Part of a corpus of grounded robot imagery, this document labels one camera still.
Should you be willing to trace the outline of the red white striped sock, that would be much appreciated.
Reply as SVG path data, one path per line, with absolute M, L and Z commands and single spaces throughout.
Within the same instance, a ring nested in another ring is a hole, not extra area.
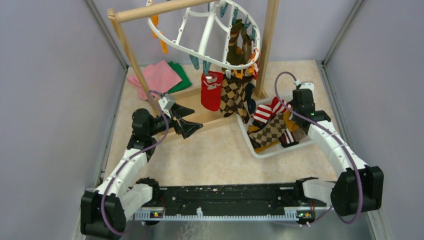
M 284 114 L 286 111 L 287 109 L 281 104 L 279 98 L 275 96 L 271 103 L 259 104 L 252 114 L 252 118 L 259 123 L 266 124 L 275 115 Z

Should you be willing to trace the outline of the brown argyle sock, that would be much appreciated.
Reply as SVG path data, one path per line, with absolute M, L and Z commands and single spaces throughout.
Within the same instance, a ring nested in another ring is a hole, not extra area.
M 222 81 L 219 110 L 224 118 L 230 117 L 236 111 L 237 84 L 224 76 Z
M 238 114 L 243 123 L 246 124 L 249 121 L 248 110 L 245 108 L 244 102 L 246 101 L 246 87 L 252 81 L 252 76 L 247 76 L 242 79 L 235 79 L 235 97 L 233 110 L 236 114 Z

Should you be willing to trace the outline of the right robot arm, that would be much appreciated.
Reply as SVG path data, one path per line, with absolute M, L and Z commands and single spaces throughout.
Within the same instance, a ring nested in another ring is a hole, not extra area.
M 333 206 L 342 216 L 378 210 L 382 205 L 384 173 L 378 166 L 369 166 L 358 157 L 336 131 L 331 118 L 316 110 L 310 89 L 292 92 L 293 120 L 320 148 L 337 176 L 336 182 L 303 178 L 296 183 L 293 200 L 307 206 L 313 199 Z

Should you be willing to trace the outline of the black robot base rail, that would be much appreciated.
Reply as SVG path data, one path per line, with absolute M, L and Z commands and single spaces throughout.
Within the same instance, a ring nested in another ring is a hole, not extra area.
M 153 178 L 153 197 L 133 216 L 155 225 L 160 221 L 294 221 L 307 224 L 316 210 L 328 205 L 301 196 L 295 183 L 159 186 Z

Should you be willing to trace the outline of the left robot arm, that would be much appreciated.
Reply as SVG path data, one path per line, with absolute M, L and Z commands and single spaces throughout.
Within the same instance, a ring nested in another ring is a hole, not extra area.
M 160 202 L 157 184 L 141 182 L 131 186 L 131 183 L 170 129 L 188 138 L 203 124 L 184 120 L 195 110 L 171 100 L 158 107 L 158 116 L 151 115 L 145 108 L 133 112 L 132 134 L 121 160 L 102 184 L 82 195 L 80 232 L 83 235 L 118 240 L 126 233 L 127 221 L 144 204 L 154 207 Z

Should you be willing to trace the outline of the white clothes clip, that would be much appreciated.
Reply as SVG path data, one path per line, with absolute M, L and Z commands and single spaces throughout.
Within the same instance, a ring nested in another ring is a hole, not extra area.
M 227 79 L 231 79 L 231 77 L 232 77 L 232 75 L 231 75 L 231 70 L 226 69 L 226 70 L 225 70 L 225 76 L 226 76 L 226 78 L 227 78 Z

